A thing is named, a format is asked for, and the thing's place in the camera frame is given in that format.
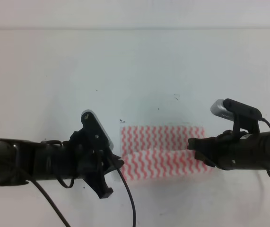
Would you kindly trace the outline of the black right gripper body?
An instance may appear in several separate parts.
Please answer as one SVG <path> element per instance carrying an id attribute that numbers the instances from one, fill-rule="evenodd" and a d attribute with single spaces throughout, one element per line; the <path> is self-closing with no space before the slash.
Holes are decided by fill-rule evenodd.
<path id="1" fill-rule="evenodd" d="M 247 149 L 242 143 L 247 139 L 245 131 L 227 130 L 210 138 L 210 166 L 219 169 L 248 169 Z"/>

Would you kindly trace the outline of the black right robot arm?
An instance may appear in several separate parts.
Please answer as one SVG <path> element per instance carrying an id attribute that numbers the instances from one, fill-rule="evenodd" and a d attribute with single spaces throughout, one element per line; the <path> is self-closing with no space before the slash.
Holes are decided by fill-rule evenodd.
<path id="1" fill-rule="evenodd" d="M 189 138 L 188 150 L 195 159 L 222 170 L 270 170 L 270 131 L 234 133 L 224 131 L 216 137 Z"/>

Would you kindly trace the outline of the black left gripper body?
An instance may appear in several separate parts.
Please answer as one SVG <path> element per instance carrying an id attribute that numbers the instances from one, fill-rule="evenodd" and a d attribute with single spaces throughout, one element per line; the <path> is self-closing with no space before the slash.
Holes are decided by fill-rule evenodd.
<path id="1" fill-rule="evenodd" d="M 104 131 L 75 131 L 63 143 L 68 154 L 64 179 L 104 179 L 111 172 L 111 140 Z"/>

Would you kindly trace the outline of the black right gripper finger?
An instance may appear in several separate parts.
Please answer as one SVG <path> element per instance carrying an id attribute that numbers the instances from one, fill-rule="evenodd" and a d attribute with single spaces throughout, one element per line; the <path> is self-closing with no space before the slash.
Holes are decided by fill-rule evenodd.
<path id="1" fill-rule="evenodd" d="M 206 166 L 209 166 L 212 168 L 216 167 L 216 165 L 212 161 L 208 160 L 202 153 L 198 151 L 195 152 L 194 158 L 198 161 L 203 162 L 203 164 L 205 164 Z"/>
<path id="2" fill-rule="evenodd" d="M 217 148 L 219 145 L 219 141 L 216 137 L 209 138 L 189 138 L 188 139 L 188 150 L 195 151 L 211 151 Z"/>

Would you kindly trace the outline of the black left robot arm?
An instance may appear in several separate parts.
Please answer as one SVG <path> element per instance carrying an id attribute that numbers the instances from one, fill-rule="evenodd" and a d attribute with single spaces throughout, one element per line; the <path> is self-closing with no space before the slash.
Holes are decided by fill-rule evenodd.
<path id="1" fill-rule="evenodd" d="M 108 198 L 105 175 L 120 168 L 124 161 L 114 155 L 106 141 L 94 143 L 74 132 L 68 141 L 0 139 L 0 186 L 20 186 L 29 182 L 57 180 L 68 189 L 76 179 L 83 179 L 100 199 Z"/>

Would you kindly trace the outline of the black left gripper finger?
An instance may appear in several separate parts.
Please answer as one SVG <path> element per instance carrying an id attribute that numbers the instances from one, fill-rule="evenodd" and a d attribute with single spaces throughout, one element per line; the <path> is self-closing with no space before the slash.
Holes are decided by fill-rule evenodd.
<path id="1" fill-rule="evenodd" d="M 106 184 L 103 172 L 86 173 L 84 181 L 92 188 L 100 199 L 106 199 L 113 193 L 113 189 Z"/>
<path id="2" fill-rule="evenodd" d="M 124 165 L 124 161 L 122 160 L 121 157 L 115 154 L 110 154 L 110 155 L 105 156 L 103 159 L 104 175 L 112 171 L 115 171 L 117 169 L 121 169 L 123 165 Z"/>

